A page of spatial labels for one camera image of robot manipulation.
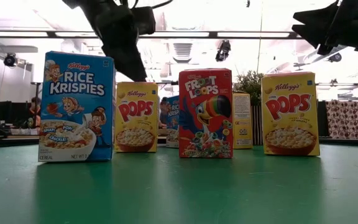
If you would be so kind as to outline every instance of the blue cereal box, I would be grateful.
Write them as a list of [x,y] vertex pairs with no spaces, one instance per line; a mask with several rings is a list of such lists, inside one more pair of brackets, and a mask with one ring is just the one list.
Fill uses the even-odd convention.
[[161,110],[166,111],[167,117],[167,147],[179,148],[179,96],[167,98],[167,101],[161,104]]
[[111,159],[112,58],[48,52],[44,71],[38,160]]

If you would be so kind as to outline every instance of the cereal box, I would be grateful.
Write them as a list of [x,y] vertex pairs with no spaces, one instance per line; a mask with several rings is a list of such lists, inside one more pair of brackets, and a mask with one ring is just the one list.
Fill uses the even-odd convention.
[[233,148],[252,149],[251,103],[248,93],[233,93]]
[[262,118],[266,154],[320,155],[314,73],[264,76]]
[[157,150],[157,90],[155,83],[117,84],[116,152]]
[[160,105],[162,112],[167,117],[167,147],[179,147],[179,96],[169,97],[167,102]]
[[179,156],[231,158],[231,71],[180,72],[179,99]]
[[39,161],[99,161],[112,153],[112,58],[48,52]]

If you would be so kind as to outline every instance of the white wall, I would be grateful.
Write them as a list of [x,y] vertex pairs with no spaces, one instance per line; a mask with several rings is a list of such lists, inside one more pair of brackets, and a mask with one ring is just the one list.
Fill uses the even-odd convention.
[[0,101],[30,101],[35,96],[35,86],[30,83],[30,72],[24,75],[24,69],[6,67],[0,60]]

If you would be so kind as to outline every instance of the green tabletop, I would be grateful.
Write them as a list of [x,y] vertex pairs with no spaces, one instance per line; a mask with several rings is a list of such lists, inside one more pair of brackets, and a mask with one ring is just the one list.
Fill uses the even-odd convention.
[[0,148],[0,224],[358,224],[358,147],[320,157],[180,159],[177,149],[43,164],[37,146]]

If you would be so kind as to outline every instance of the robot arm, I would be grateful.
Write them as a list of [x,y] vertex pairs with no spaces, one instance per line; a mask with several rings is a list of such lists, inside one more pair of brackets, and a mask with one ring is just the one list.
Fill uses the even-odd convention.
[[102,50],[112,57],[118,72],[135,82],[145,82],[147,77],[143,61],[137,50],[139,35],[155,32],[153,8],[129,9],[126,0],[117,5],[113,0],[62,0],[72,9],[80,6],[95,34],[103,43]]

